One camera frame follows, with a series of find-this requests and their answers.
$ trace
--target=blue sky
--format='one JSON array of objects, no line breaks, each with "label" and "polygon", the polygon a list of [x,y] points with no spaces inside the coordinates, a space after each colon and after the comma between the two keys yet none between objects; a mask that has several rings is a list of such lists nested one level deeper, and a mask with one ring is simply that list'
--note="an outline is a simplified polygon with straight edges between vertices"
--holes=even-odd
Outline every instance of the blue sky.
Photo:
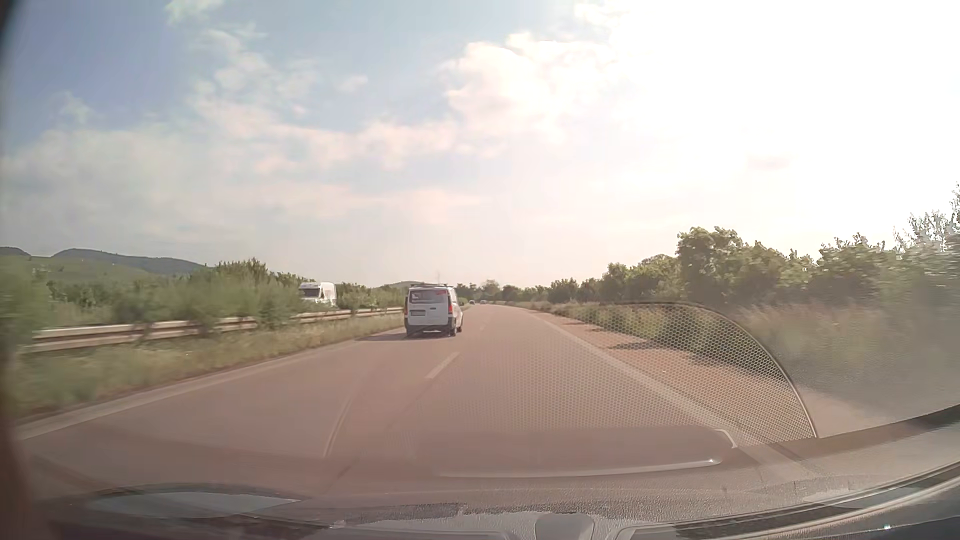
[{"label": "blue sky", "polygon": [[946,4],[25,2],[0,243],[517,284],[813,253],[960,181]]}]

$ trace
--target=metal guardrail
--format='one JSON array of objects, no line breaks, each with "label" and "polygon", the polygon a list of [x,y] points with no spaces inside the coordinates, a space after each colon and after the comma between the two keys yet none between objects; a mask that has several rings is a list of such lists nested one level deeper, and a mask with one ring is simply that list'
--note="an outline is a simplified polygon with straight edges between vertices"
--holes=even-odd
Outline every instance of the metal guardrail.
[{"label": "metal guardrail", "polygon": [[[349,309],[336,311],[318,311],[299,313],[291,317],[301,324],[321,323],[349,319],[350,317],[375,317],[400,313],[402,307],[387,307],[386,309]],[[257,326],[253,317],[227,317],[217,321],[214,331],[253,330]],[[67,349],[83,349],[86,347],[100,347],[102,345],[119,345],[134,343],[142,340],[169,339],[200,335],[204,328],[192,321],[161,321],[153,324],[132,325],[103,325],[95,327],[66,327],[37,331],[34,333],[34,343],[23,348],[25,353],[47,353],[64,351]]]}]

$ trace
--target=asphalt road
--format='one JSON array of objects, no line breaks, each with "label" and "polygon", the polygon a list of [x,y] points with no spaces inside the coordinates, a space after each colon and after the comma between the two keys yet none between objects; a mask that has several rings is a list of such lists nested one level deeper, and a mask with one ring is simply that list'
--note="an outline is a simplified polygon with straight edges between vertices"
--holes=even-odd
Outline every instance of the asphalt road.
[{"label": "asphalt road", "polygon": [[[663,352],[631,354],[642,361]],[[474,441],[446,463],[468,471],[489,456],[482,437],[472,435],[687,424],[736,430],[729,414],[714,412],[606,355],[557,318],[475,306],[457,337],[408,339],[403,329],[389,331],[61,415],[19,435],[41,498],[118,485],[222,482],[333,501],[535,485],[434,478],[397,467],[417,436],[421,443],[444,436]],[[753,493],[820,474],[768,450],[748,454],[755,462],[735,471],[550,479],[536,487],[567,494],[598,486]]]}]

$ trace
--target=hill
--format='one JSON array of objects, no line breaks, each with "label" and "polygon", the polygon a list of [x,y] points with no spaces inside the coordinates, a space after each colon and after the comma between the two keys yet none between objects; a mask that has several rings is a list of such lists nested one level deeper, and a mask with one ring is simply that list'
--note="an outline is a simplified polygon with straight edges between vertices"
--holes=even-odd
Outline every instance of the hill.
[{"label": "hill", "polygon": [[55,253],[51,258],[76,258],[89,261],[99,261],[108,264],[130,266],[151,274],[163,274],[167,276],[189,274],[194,270],[204,267],[202,264],[198,264],[191,260],[184,260],[182,258],[135,257],[80,248],[63,250]]},{"label": "hill", "polygon": [[29,257],[30,254],[21,250],[20,248],[13,248],[11,246],[0,246],[0,255],[20,255],[23,257]]},{"label": "hill", "polygon": [[15,271],[46,273],[47,280],[56,282],[132,282],[155,277],[140,268],[114,264],[102,260],[70,257],[31,257],[0,255],[0,264]]}]

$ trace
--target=cloud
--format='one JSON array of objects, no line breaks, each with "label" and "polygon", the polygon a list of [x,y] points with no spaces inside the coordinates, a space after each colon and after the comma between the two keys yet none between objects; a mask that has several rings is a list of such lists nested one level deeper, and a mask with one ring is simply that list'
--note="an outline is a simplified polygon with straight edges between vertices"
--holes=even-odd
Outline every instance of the cloud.
[{"label": "cloud", "polygon": [[[455,126],[383,118],[356,132],[303,125],[295,118],[308,108],[318,63],[268,61],[251,49],[261,37],[250,25],[202,31],[198,47],[220,64],[195,81],[183,111],[128,128],[86,126],[95,111],[64,92],[59,113],[73,121],[0,160],[9,182],[7,230],[33,241],[56,238],[58,246],[95,238],[132,253],[142,252],[137,245],[143,242],[222,253],[262,233],[251,216],[271,227],[355,212],[440,224],[452,211],[479,203],[442,185],[361,193],[334,181],[328,173],[351,163],[396,170],[416,156],[444,152],[454,143]],[[422,212],[404,206],[417,201],[441,207],[424,222]]]},{"label": "cloud", "polygon": [[54,96],[54,100],[60,103],[58,114],[61,118],[72,120],[77,124],[85,124],[93,116],[93,109],[72,92],[61,92]]},{"label": "cloud", "polygon": [[366,75],[350,75],[337,85],[337,89],[345,94],[351,94],[368,82]]},{"label": "cloud", "polygon": [[176,24],[191,17],[200,17],[224,5],[226,0],[170,0],[163,9],[167,12],[170,24]]},{"label": "cloud", "polygon": [[4,204],[16,233],[55,249],[93,238],[147,253],[147,238],[294,261],[317,231],[383,242],[345,253],[345,279],[381,255],[403,272],[403,239],[424,231],[502,253],[410,259],[528,283],[669,252],[692,225],[802,251],[834,234],[883,237],[946,200],[960,173],[956,77],[943,68],[960,44],[951,17],[928,9],[811,6],[581,5],[562,33],[465,43],[438,66],[438,93],[419,96],[441,105],[429,117],[367,109],[349,129],[323,112],[369,106],[376,92],[343,95],[379,84],[367,66],[373,83],[279,56],[252,24],[199,28],[196,49],[216,63],[177,107],[108,129],[63,94],[56,125],[3,157]]},{"label": "cloud", "polygon": [[446,99],[473,137],[538,133],[564,140],[563,122],[582,114],[618,75],[616,52],[589,41],[514,34],[504,45],[474,42],[443,66]]}]

